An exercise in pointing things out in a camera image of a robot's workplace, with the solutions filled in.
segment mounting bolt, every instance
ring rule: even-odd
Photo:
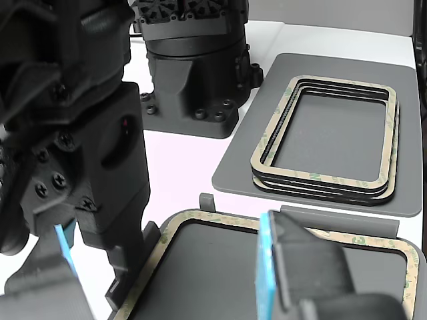
[[[35,188],[36,194],[42,199],[46,198],[47,195],[49,194],[49,192],[48,192],[48,190],[47,190],[47,188],[43,182],[37,182],[35,184],[34,188]]]
[[[197,109],[194,115],[196,119],[203,120],[206,118],[206,111],[205,109]]]
[[[63,83],[58,83],[52,90],[52,99],[56,102],[65,102],[70,97],[69,91]]]
[[[226,99],[222,102],[222,105],[226,108],[226,109],[230,109],[231,107],[233,107],[233,101],[231,101],[230,99]]]
[[[214,118],[217,122],[221,122],[221,121],[224,121],[226,119],[226,114],[222,111],[218,111],[215,114]]]
[[[62,190],[67,186],[67,180],[62,174],[55,172],[52,176],[52,184],[56,189]]]
[[[88,197],[83,197],[79,201],[79,209],[88,212],[95,212],[96,206],[91,199],[89,199]]]
[[[58,148],[60,148],[60,150],[66,152],[74,151],[75,148],[73,136],[65,131],[61,131],[58,133],[56,145],[58,146]]]
[[[49,154],[46,149],[40,150],[40,152],[37,154],[37,160],[41,163],[46,163],[49,161]]]
[[[141,102],[147,102],[151,99],[151,97],[149,96],[149,93],[144,92],[141,94],[140,99],[141,99]]]
[[[157,112],[157,107],[155,105],[148,105],[146,110],[147,110],[147,114],[153,115],[154,113]]]

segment gray plate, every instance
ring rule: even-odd
[[[289,81],[297,75],[378,83],[391,86],[397,92],[400,136],[396,190],[391,201],[365,207],[276,195],[254,186],[250,158]],[[370,178],[379,169],[381,150],[378,148],[384,132],[378,124],[382,121],[382,108],[376,105],[306,97],[296,111],[276,166]],[[278,55],[213,175],[212,183],[219,191],[252,197],[400,217],[419,214],[422,210],[422,141],[415,70],[339,58]]]
[[[175,235],[129,319],[256,320],[256,243],[254,233],[186,225]],[[402,298],[403,257],[359,249],[345,253],[359,293]]]

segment beige adhesive liner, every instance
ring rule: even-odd
[[[333,177],[333,176],[322,175],[318,173],[282,169],[282,168],[270,166],[272,159],[275,157],[276,152],[280,146],[280,141],[283,139],[284,133],[286,131],[286,127],[289,125],[291,121],[292,114],[295,111],[295,108],[297,105],[298,97],[300,96],[300,92],[297,92],[296,99],[294,99],[293,101],[290,101],[290,99],[294,98],[293,93],[296,87],[298,86],[298,81],[305,80],[305,79],[308,81],[312,79],[316,81],[333,82],[333,83],[336,83],[336,85],[339,85],[341,83],[347,84],[347,85],[358,85],[358,86],[363,86],[367,88],[383,89],[388,92],[388,100],[384,101],[384,104],[386,105],[386,125],[384,127],[384,143],[383,143],[380,171],[379,171],[379,176],[377,180],[360,181],[355,179]],[[267,156],[268,161],[262,163],[261,162],[262,155],[266,150],[267,144],[269,140],[272,138],[276,130],[276,127],[280,122],[280,119],[282,118],[282,114],[286,112],[286,107],[288,103],[290,103],[288,114],[284,119],[284,123],[279,130],[278,136],[274,139],[272,148],[269,150],[269,153]],[[342,185],[342,186],[356,187],[356,188],[363,188],[363,189],[378,189],[381,186],[384,186],[388,180],[388,173],[390,170],[390,161],[392,156],[392,142],[393,142],[394,124],[395,124],[395,118],[396,118],[396,109],[397,109],[396,92],[393,90],[393,88],[385,85],[377,85],[374,83],[347,81],[342,79],[307,76],[307,75],[294,77],[290,81],[288,88],[285,90],[282,100],[279,102],[279,105],[276,111],[274,112],[272,118],[270,119],[270,122],[268,123],[268,126],[252,155],[252,158],[251,158],[252,168],[259,173],[264,173],[268,175],[292,177],[292,178],[306,179],[311,181],[321,181],[322,183],[331,183],[334,185]]]
[[[258,230],[260,227],[258,220],[232,217],[222,215],[220,213],[209,213],[200,210],[185,211],[177,214],[167,225],[165,231],[155,246],[153,252],[144,265],[139,277],[133,285],[129,295],[127,296],[123,306],[117,312],[114,320],[127,320],[147,285],[150,277],[157,268],[163,254],[166,252],[168,245],[171,243],[173,236],[178,231],[182,223],[189,220],[205,221],[217,223],[220,225],[229,225],[233,227],[243,227],[246,229]],[[402,252],[406,257],[406,284],[402,298],[402,304],[406,310],[409,320],[412,320],[415,307],[415,294],[418,278],[418,253],[410,244],[402,240],[385,239],[377,237],[362,237],[359,235],[351,235],[348,233],[338,233],[332,231],[323,231],[317,229],[308,229],[314,235],[321,239],[332,240],[340,243],[348,243],[352,245],[367,246],[373,248],[383,248],[397,250]]]
[[[381,200],[381,199],[386,199],[389,196],[391,196],[394,192],[394,189],[396,187],[396,174],[397,174],[397,167],[398,167],[398,145],[399,145],[399,123],[400,123],[400,105],[398,104],[398,110],[397,110],[397,114],[396,114],[396,125],[395,125],[395,131],[394,131],[394,137],[393,137],[393,148],[392,148],[392,160],[390,163],[390,176],[389,176],[389,182],[388,182],[388,186],[387,189],[385,190],[385,192],[377,197],[373,197],[371,199],[373,200]],[[276,189],[273,187],[269,187],[267,185],[265,185],[260,179],[258,179],[256,176],[253,176],[254,179],[254,183],[260,188],[260,189],[265,189],[266,191],[277,191],[277,192],[288,192],[288,191],[284,191],[281,189]],[[269,182],[270,185],[278,185],[280,186],[281,184],[279,183],[272,183]],[[286,185],[287,188],[290,189],[294,189],[293,192],[296,193],[296,196],[298,196],[298,192],[300,193],[304,193],[309,195],[310,193],[305,193],[305,192],[310,192],[311,190],[308,188],[301,188],[301,187],[293,187],[291,185]],[[313,197],[334,197],[334,196],[339,196],[339,193],[329,193],[329,192],[324,192],[324,195],[313,195]]]

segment rectangular gasket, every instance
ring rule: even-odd
[[[318,94],[317,91],[312,91],[313,89],[311,89],[311,88],[304,87],[304,89],[302,89],[302,91],[303,90],[307,90],[306,92],[308,94],[310,94],[310,95],[311,94],[314,94],[314,95]],[[266,165],[272,165],[273,161],[274,161],[274,157],[273,157],[273,159],[267,157],[265,159],[265,164]],[[387,184],[388,184],[388,179],[389,179],[388,176],[384,178],[384,179],[387,180],[387,182],[384,184],[383,188],[381,188],[381,189],[365,190],[365,191],[359,191],[359,190],[351,190],[350,191],[350,190],[346,190],[346,189],[343,189],[343,188],[331,187],[331,186],[327,186],[327,185],[314,185],[312,183],[302,183],[300,181],[293,181],[293,180],[289,181],[289,180],[284,179],[284,178],[280,179],[280,178],[277,178],[277,177],[270,177],[268,175],[260,175],[255,170],[253,170],[253,174],[259,180],[263,181],[266,185],[268,185],[267,181],[270,182],[270,183],[273,183],[274,185],[281,184],[281,183],[283,183],[283,184],[287,183],[288,185],[290,184],[293,187],[297,187],[297,186],[299,188],[308,188],[309,187],[311,189],[319,190],[319,191],[321,191],[320,192],[321,194],[322,193],[324,194],[325,192],[331,192],[331,193],[334,193],[335,195],[342,193],[342,194],[349,194],[349,195],[357,196],[357,194],[359,194],[360,197],[376,197],[376,196],[379,196],[379,195],[383,194],[387,190],[387,187],[388,187]]]
[[[386,125],[384,129],[384,143],[381,157],[380,174],[375,181],[359,181],[356,179],[333,177],[305,171],[282,169],[269,165],[274,160],[276,151],[280,147],[280,143],[284,137],[286,127],[290,124],[292,114],[296,109],[298,102],[298,99],[296,98],[300,97],[301,93],[299,84],[304,84],[309,81],[313,81],[313,83],[319,83],[320,85],[342,87],[342,89],[345,91],[345,93],[343,93],[341,96],[343,98],[347,98],[347,96],[350,97],[351,91],[355,91],[357,93],[362,91],[367,92],[366,98],[371,100],[380,100],[378,98],[381,93],[387,94],[387,100],[384,100],[384,104],[386,105]],[[254,173],[257,173],[257,175],[269,175],[270,177],[277,177],[279,179],[283,178],[296,182],[308,182],[314,185],[329,185],[342,189],[371,192],[384,189],[384,186],[387,184],[390,170],[396,108],[396,92],[393,90],[393,88],[385,85],[315,76],[294,77],[290,81],[290,84],[288,85],[288,88],[286,89],[282,100],[278,105],[278,108],[270,119],[270,122],[252,155],[252,169]]]
[[[313,190],[310,189],[311,185],[307,185],[306,187],[301,187],[300,185],[288,185],[283,183],[276,183],[271,181],[265,181],[262,178],[254,176],[254,184],[257,188],[272,192],[272,193],[281,193],[286,195],[296,195],[300,197],[313,197],[318,199],[327,199],[329,201],[339,201],[345,203],[355,203],[362,205],[377,205],[379,203],[383,203],[391,200],[395,186],[396,186],[396,174],[397,174],[397,161],[398,161],[398,139],[399,139],[399,115],[400,115],[400,106],[398,106],[398,110],[396,113],[396,124],[395,124],[395,132],[393,138],[393,148],[392,148],[392,160],[390,163],[390,176],[388,187],[385,192],[380,195],[370,197],[370,194],[365,194],[361,196],[353,194],[351,195],[347,192],[341,192],[339,189],[331,189],[330,192]]]
[[[139,296],[149,283],[151,276],[155,273],[161,258],[165,254],[174,235],[178,232],[181,225],[188,221],[196,220],[200,223],[218,224],[228,227],[237,227],[244,229],[259,230],[260,222],[258,220],[223,215],[220,213],[210,213],[200,210],[189,210],[177,214],[165,228],[162,236],[152,251],[149,259],[145,263],[139,277],[129,292],[124,304],[116,313],[114,320],[128,320],[133,308],[135,307]],[[417,250],[409,243],[398,239],[386,239],[379,237],[354,235],[349,233],[340,233],[335,231],[325,231],[319,229],[306,228],[316,237],[342,243],[350,247],[369,247],[371,250],[390,250],[399,251],[406,260],[406,284],[402,296],[402,304],[405,308],[409,320],[412,320],[415,308],[416,288],[418,281],[418,262],[419,256]]]

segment stacked gaskets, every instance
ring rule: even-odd
[[[385,105],[384,142],[379,176],[375,181],[274,167],[286,129],[292,116],[298,112],[298,103],[303,95]],[[294,77],[252,155],[255,186],[270,193],[343,203],[377,205],[389,201],[396,184],[399,110],[396,92],[385,85],[314,76]]]

